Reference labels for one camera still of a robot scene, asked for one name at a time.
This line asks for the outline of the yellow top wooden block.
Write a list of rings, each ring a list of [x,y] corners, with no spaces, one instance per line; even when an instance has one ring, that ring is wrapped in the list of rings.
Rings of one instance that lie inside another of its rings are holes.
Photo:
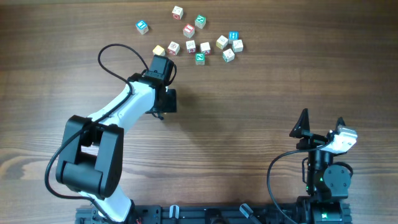
[[[165,49],[164,49],[163,47],[161,47],[160,45],[157,45],[157,46],[153,49],[152,53],[153,53],[154,55],[165,56]]]

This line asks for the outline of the white fish wooden block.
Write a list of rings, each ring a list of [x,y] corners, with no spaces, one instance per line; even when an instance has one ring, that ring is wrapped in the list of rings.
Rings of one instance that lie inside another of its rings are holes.
[[[242,52],[244,45],[243,45],[243,41],[242,40],[234,40],[232,43],[232,47],[233,47],[233,52]]]

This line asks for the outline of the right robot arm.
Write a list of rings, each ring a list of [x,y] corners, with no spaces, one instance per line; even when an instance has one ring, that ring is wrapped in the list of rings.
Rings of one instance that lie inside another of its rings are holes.
[[[351,209],[343,200],[348,198],[353,168],[334,158],[346,154],[358,138],[355,130],[346,126],[342,117],[336,128],[325,136],[312,133],[308,109],[302,113],[291,130],[290,137],[298,138],[296,148],[309,150],[302,161],[302,179],[306,184],[306,197],[297,199],[292,219],[295,223],[352,223]]]

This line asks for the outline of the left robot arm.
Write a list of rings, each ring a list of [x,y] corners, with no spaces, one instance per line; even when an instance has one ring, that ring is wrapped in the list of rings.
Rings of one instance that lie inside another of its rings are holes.
[[[88,200],[106,223],[133,223],[134,202],[119,185],[124,135],[144,114],[161,119],[177,110],[176,91],[169,89],[177,73],[167,57],[154,56],[149,68],[126,79],[125,89],[89,117],[72,116],[62,145],[50,161],[55,178]]]

